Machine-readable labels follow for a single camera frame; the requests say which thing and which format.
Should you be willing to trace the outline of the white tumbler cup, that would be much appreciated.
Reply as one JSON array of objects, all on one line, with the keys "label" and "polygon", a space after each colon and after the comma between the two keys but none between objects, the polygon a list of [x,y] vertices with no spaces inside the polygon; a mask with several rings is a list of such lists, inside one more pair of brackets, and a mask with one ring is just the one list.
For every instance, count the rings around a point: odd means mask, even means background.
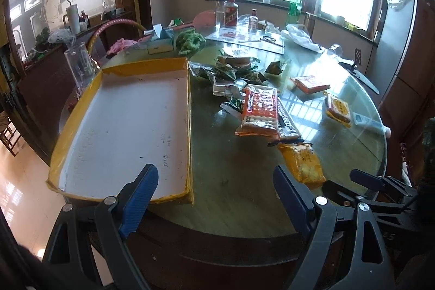
[{"label": "white tumbler cup", "polygon": [[78,8],[76,4],[73,4],[71,1],[67,1],[69,6],[66,8],[66,13],[63,16],[63,23],[66,25],[65,18],[68,19],[70,30],[74,35],[78,35],[80,33],[80,18],[78,13]]}]

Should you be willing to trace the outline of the blue white cracker pack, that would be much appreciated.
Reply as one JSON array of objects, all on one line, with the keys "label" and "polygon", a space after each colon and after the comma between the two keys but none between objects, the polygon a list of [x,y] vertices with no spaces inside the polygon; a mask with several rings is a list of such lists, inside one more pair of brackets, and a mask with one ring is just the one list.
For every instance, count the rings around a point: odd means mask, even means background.
[{"label": "blue white cracker pack", "polygon": [[276,135],[268,139],[268,146],[276,146],[278,144],[302,144],[305,140],[302,138],[291,114],[287,111],[280,98],[277,99],[277,109],[278,131]]}]

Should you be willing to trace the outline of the clear glass pitcher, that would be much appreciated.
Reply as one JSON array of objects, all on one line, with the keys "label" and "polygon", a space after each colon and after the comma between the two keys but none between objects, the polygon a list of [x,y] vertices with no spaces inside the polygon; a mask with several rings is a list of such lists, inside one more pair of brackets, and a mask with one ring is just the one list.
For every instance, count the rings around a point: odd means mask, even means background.
[{"label": "clear glass pitcher", "polygon": [[77,95],[81,97],[100,71],[100,66],[89,54],[84,42],[74,44],[64,55],[76,84]]}]

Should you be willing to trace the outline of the green triangular snack packet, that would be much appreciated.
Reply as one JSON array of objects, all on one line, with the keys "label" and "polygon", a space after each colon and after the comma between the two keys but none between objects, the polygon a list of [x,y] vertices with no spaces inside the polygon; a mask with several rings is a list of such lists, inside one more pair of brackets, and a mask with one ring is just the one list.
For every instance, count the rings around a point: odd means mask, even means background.
[{"label": "green triangular snack packet", "polygon": [[286,66],[287,64],[281,61],[270,62],[267,66],[267,69],[265,69],[264,74],[267,74],[268,76],[278,77],[284,73]]}]

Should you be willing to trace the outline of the yellow snack bag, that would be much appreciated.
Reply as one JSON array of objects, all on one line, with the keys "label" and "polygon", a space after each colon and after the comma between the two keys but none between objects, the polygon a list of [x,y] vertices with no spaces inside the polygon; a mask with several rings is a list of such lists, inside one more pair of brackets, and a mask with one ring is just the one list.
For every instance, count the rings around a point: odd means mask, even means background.
[{"label": "yellow snack bag", "polygon": [[326,182],[320,160],[311,144],[279,144],[278,150],[297,182],[306,185],[310,190],[319,188]]}]

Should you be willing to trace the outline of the white plastic bag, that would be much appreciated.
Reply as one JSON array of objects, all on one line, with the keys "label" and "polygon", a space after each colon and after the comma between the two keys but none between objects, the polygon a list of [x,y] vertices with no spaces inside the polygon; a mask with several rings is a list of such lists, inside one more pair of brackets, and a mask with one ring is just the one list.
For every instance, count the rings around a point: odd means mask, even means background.
[{"label": "white plastic bag", "polygon": [[280,36],[283,39],[291,40],[296,45],[305,48],[316,53],[321,53],[322,48],[319,44],[314,43],[304,27],[300,27],[298,24],[287,24],[285,29],[280,31]]}]

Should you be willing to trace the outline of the grey cabinet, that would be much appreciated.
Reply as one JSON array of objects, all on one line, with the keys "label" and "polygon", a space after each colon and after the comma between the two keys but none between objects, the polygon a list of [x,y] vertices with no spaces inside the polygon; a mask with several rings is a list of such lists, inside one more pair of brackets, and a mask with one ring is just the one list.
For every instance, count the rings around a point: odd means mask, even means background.
[{"label": "grey cabinet", "polygon": [[377,107],[394,83],[408,50],[414,29],[416,1],[402,0],[397,5],[387,4],[383,29],[366,68],[366,77],[378,91],[375,93],[368,89]]}]

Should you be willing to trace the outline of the tissue box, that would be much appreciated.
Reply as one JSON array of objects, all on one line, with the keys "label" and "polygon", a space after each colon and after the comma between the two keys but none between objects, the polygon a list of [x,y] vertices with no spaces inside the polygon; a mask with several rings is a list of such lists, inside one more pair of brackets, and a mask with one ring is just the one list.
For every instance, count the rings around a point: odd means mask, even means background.
[{"label": "tissue box", "polygon": [[148,54],[161,54],[174,49],[174,32],[161,24],[153,26],[153,33],[147,43]]}]

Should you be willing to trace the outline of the small orange snack pack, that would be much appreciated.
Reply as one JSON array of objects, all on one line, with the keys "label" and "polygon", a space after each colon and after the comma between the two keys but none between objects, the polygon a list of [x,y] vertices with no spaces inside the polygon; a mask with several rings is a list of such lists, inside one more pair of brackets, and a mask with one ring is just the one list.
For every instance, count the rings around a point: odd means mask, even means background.
[{"label": "small orange snack pack", "polygon": [[305,94],[318,93],[330,89],[329,82],[321,77],[303,76],[292,79],[296,87]]}]

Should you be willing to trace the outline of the paper mat on table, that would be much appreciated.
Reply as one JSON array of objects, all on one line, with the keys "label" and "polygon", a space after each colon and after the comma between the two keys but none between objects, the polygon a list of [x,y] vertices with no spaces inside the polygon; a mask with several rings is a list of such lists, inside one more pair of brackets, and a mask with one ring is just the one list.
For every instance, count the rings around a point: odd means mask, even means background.
[{"label": "paper mat on table", "polygon": [[246,46],[252,49],[284,54],[285,45],[277,34],[267,35],[262,32],[249,32],[243,28],[221,27],[205,37],[207,40]]}]

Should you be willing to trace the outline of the orange cracker pack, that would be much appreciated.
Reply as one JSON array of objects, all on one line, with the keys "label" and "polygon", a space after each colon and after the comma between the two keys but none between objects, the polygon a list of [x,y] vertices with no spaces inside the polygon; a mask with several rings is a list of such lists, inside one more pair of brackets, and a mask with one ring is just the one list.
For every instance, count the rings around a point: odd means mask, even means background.
[{"label": "orange cracker pack", "polygon": [[241,124],[234,135],[264,137],[276,135],[279,129],[277,89],[262,85],[247,85],[244,93]]}]

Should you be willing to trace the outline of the yellow cardboard tray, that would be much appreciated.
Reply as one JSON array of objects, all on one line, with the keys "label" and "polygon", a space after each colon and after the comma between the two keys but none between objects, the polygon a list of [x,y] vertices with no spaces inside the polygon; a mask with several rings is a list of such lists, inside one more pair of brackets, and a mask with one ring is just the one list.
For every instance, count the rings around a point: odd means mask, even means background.
[{"label": "yellow cardboard tray", "polygon": [[190,102],[185,58],[102,69],[66,120],[47,186],[99,202],[152,164],[159,173],[152,203],[193,203]]}]

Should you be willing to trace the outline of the yellow label square cracker pack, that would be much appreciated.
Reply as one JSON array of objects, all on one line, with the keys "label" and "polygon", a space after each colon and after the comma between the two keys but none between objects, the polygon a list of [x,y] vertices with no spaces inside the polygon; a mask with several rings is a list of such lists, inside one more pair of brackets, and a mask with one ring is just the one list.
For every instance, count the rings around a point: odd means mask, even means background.
[{"label": "yellow label square cracker pack", "polygon": [[328,117],[341,123],[344,127],[351,127],[351,112],[347,102],[329,92],[324,92],[324,101],[326,105],[326,115]]}]

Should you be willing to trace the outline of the small clear bottle red cap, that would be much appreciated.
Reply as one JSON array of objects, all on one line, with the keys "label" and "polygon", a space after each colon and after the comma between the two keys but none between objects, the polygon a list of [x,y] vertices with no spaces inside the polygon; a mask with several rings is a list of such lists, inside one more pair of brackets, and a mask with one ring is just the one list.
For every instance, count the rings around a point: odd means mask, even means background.
[{"label": "small clear bottle red cap", "polygon": [[258,17],[257,17],[257,10],[252,9],[251,16],[248,20],[248,31],[252,34],[255,34],[257,32],[257,26],[258,26]]}]

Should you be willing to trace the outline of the round snack packet on table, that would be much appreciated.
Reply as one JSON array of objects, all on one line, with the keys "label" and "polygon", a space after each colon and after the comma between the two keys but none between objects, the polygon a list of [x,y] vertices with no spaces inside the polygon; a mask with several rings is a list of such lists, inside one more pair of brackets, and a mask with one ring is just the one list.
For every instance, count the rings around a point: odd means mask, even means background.
[{"label": "round snack packet on table", "polygon": [[235,71],[251,71],[257,68],[260,61],[255,57],[218,56],[221,65],[230,65]]}]

